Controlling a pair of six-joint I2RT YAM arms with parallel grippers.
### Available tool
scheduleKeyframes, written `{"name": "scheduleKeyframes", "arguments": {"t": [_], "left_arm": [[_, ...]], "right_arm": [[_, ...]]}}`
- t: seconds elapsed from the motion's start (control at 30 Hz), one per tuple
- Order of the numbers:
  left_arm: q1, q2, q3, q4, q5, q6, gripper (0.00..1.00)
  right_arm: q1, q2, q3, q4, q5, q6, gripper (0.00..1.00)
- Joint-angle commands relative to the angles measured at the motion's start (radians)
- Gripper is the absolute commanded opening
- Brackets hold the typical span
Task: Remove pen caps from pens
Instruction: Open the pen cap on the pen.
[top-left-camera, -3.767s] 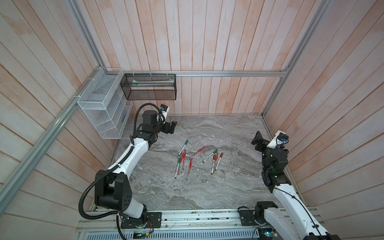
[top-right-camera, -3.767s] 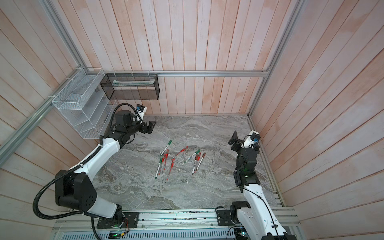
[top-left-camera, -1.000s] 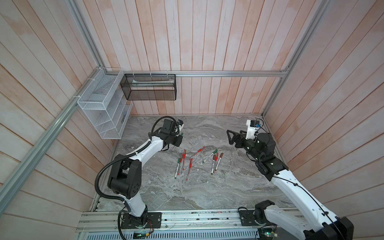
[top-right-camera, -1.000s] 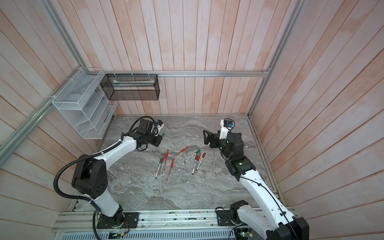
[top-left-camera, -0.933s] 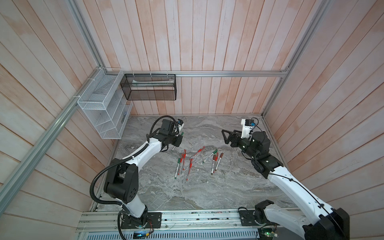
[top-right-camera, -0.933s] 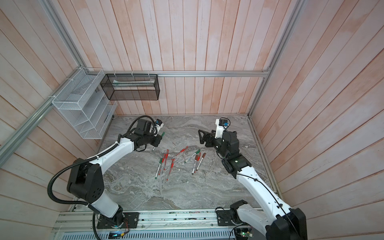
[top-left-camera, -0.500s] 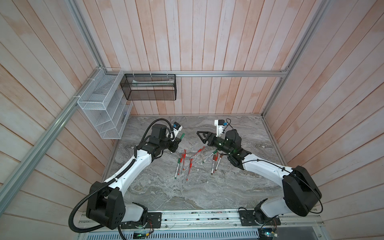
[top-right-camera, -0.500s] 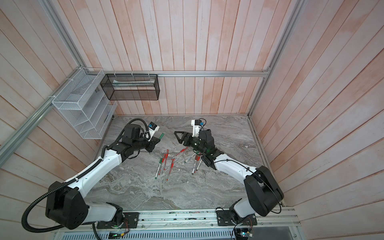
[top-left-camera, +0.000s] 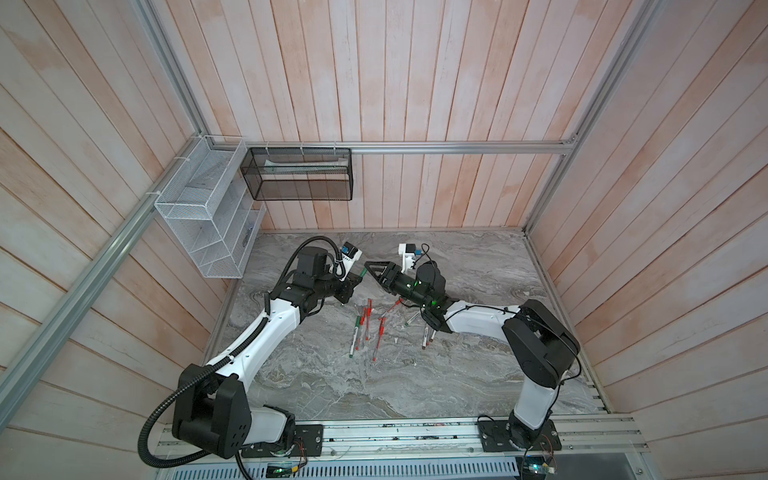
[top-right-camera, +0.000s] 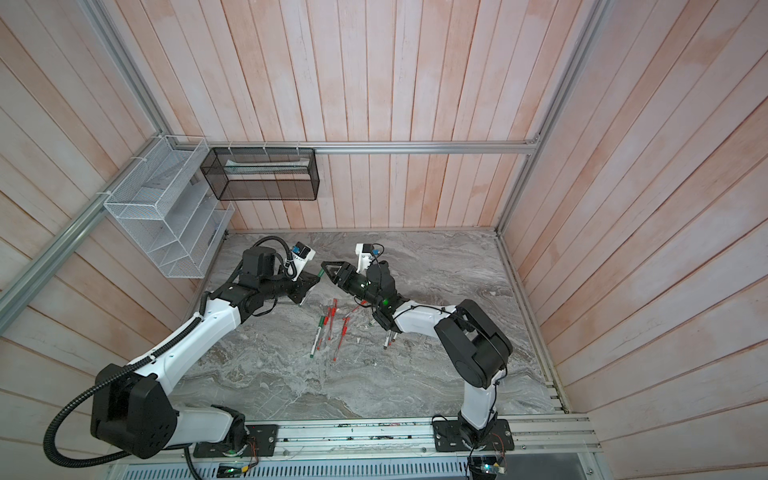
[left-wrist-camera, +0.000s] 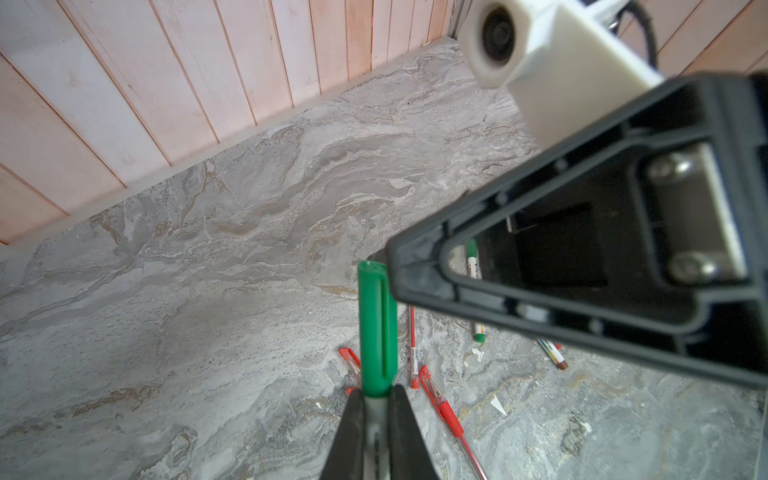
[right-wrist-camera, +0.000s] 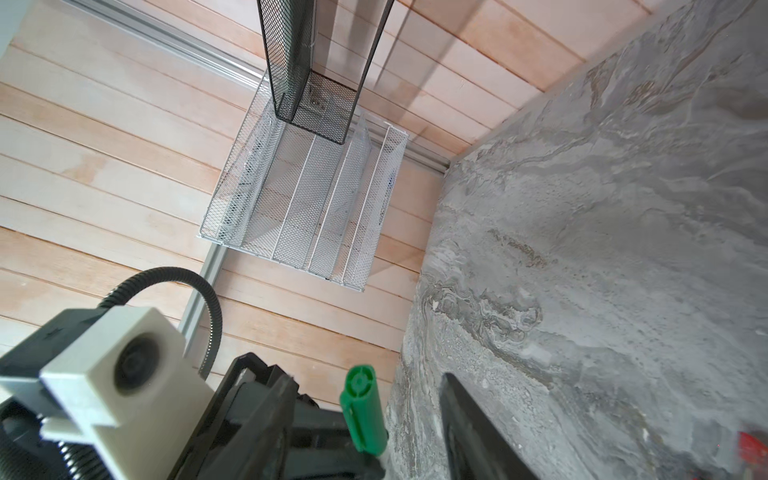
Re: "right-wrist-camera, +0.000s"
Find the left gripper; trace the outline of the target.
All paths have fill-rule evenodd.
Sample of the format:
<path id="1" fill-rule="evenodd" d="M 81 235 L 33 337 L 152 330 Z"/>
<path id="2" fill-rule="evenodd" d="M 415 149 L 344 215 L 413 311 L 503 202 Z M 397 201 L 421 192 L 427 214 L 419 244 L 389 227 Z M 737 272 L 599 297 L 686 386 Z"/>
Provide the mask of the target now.
<path id="1" fill-rule="evenodd" d="M 320 408 L 257 355 L 237 357 L 206 407 L 172 479 L 381 479 L 341 413 Z"/>

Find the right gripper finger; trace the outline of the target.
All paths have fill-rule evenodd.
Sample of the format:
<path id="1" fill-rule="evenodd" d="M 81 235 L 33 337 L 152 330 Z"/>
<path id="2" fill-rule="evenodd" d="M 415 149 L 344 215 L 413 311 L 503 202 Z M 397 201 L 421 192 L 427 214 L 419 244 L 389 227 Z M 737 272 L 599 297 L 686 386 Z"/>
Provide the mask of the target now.
<path id="1" fill-rule="evenodd" d="M 452 373 L 440 387 L 451 479 L 537 479 Z"/>

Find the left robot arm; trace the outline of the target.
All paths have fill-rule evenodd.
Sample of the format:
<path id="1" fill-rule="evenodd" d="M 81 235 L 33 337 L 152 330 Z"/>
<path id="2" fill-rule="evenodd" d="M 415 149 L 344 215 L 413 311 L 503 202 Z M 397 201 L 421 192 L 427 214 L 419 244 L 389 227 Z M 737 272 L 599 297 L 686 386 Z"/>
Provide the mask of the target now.
<path id="1" fill-rule="evenodd" d="M 54 442 L 15 400 L 1 405 L 4 479 L 111 479 L 94 447 Z M 354 446 L 341 413 L 325 410 L 277 365 L 248 353 L 229 367 L 166 479 L 382 479 Z"/>

